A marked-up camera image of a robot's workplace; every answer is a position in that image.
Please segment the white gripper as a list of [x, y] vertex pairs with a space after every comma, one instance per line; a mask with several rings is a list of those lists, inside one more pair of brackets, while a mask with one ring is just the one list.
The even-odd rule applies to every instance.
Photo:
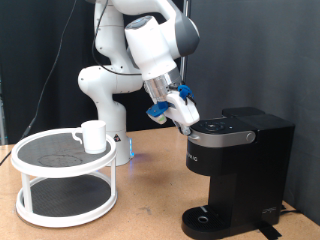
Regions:
[[189, 136], [192, 130], [188, 126], [195, 124], [200, 119], [195, 104], [191, 100], [184, 101], [177, 91], [169, 93], [166, 96], [166, 101], [169, 107], [164, 115], [175, 121], [180, 133]]

